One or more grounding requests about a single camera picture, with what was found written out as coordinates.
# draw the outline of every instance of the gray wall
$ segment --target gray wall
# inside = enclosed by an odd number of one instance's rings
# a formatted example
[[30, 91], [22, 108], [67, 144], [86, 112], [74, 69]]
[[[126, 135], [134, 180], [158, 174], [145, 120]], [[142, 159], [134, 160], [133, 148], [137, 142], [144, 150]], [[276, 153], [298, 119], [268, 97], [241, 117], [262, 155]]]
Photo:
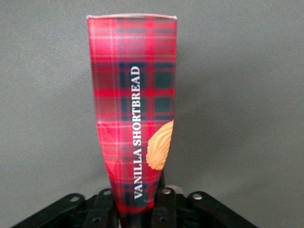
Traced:
[[86, 15], [178, 17], [168, 184], [304, 227], [304, 1], [0, 1], [0, 227], [109, 186]]

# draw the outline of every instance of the box top edge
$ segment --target box top edge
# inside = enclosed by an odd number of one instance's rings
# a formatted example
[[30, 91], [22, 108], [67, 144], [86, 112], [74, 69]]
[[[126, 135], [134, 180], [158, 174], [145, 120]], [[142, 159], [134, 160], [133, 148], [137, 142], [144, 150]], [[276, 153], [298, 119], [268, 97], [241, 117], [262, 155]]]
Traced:
[[101, 15], [101, 16], [93, 16], [87, 15], [86, 19], [93, 18], [164, 18], [164, 19], [174, 19], [176, 20], [176, 16], [168, 16], [161, 14], [150, 14], [150, 13], [123, 13], [123, 14], [110, 14], [110, 15]]

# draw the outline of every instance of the tartan pattern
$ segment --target tartan pattern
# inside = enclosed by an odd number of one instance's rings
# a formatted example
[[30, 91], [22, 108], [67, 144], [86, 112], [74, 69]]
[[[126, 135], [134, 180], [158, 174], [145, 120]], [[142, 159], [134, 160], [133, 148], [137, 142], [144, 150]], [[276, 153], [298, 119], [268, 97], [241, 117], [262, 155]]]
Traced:
[[[176, 20], [88, 18], [99, 142], [124, 227], [142, 227], [161, 171], [145, 160], [151, 136], [173, 119]], [[134, 199], [130, 69], [140, 69], [142, 197]]]

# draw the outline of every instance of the plaid packaging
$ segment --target plaid packaging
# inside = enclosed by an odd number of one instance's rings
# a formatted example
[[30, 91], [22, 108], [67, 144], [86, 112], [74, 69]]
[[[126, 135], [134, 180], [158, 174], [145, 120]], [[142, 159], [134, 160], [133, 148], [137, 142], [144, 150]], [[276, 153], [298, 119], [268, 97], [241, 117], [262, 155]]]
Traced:
[[161, 170], [148, 140], [173, 119], [176, 17], [88, 16], [96, 123], [123, 227], [149, 221]]

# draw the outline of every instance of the metal screw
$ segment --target metal screw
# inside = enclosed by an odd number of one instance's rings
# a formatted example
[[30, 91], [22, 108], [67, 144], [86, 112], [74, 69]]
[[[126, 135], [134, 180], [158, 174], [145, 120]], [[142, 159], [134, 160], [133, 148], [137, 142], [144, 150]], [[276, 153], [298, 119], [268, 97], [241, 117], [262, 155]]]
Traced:
[[108, 196], [108, 195], [110, 195], [111, 193], [112, 193], [111, 190], [104, 191], [104, 195], [105, 195], [105, 196]]
[[163, 192], [163, 194], [168, 195], [168, 194], [171, 193], [171, 190], [170, 189], [163, 189], [162, 192]]
[[201, 199], [203, 198], [203, 197], [202, 197], [200, 194], [198, 194], [198, 193], [193, 194], [192, 197], [193, 197], [195, 200], [201, 200]]
[[70, 199], [70, 202], [76, 202], [79, 200], [78, 196], [74, 196], [72, 199]]

